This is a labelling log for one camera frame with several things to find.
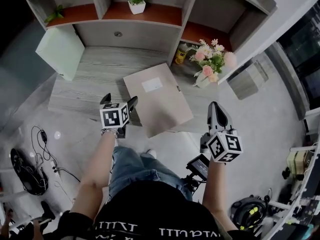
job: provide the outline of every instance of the black bag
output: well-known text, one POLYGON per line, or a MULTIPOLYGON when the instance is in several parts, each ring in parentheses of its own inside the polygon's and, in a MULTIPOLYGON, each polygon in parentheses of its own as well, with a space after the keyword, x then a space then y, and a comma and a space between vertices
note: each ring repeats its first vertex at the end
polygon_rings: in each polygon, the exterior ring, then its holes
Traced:
POLYGON ((24 157, 20 150, 12 149, 10 153, 12 166, 20 178, 23 187, 32 195, 41 196, 48 189, 48 177, 41 168, 42 176, 24 157))

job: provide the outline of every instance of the white shoe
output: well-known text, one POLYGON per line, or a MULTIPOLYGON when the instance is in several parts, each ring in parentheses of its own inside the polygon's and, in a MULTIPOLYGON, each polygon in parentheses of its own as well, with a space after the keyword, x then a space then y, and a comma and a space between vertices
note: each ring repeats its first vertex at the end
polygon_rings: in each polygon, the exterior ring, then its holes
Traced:
POLYGON ((157 152, 154 149, 148 149, 146 153, 153 156, 154 159, 157 159, 157 152))

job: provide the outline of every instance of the white label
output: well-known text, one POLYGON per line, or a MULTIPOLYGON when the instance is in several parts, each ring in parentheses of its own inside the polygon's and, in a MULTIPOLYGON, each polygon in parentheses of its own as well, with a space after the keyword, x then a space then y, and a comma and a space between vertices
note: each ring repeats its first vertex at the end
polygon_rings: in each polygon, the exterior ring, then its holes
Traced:
POLYGON ((159 77, 143 82, 142 86, 146 93, 163 87, 159 77))

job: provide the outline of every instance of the gray wooden tabletop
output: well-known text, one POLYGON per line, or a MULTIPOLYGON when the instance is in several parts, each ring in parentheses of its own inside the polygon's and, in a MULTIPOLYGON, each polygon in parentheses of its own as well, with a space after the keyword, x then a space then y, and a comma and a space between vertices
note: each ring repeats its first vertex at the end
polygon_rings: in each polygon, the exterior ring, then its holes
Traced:
MULTIPOLYGON (((57 76, 48 109, 100 120, 100 101, 106 94, 111 93, 113 103, 130 99, 123 77, 165 63, 167 57, 166 53, 150 50, 86 47, 73 81, 57 76)), ((194 116, 172 130, 204 134, 208 131, 208 105, 219 97, 218 85, 210 84, 205 89, 193 87, 193 75, 199 68, 189 61, 183 65, 172 64, 171 71, 194 116)), ((132 123, 140 124, 135 111, 132 123)))

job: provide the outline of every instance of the black t-shirt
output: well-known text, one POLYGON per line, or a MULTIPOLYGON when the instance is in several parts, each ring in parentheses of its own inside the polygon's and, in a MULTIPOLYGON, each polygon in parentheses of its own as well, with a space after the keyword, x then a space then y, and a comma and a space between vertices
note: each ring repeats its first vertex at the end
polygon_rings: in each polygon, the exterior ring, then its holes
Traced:
MULTIPOLYGON (((187 201, 172 186, 159 181, 137 181, 121 190, 93 221, 69 213, 59 224, 62 236, 82 239, 223 240, 213 215, 201 204, 187 201)), ((243 231, 229 231, 233 239, 251 239, 243 231)))

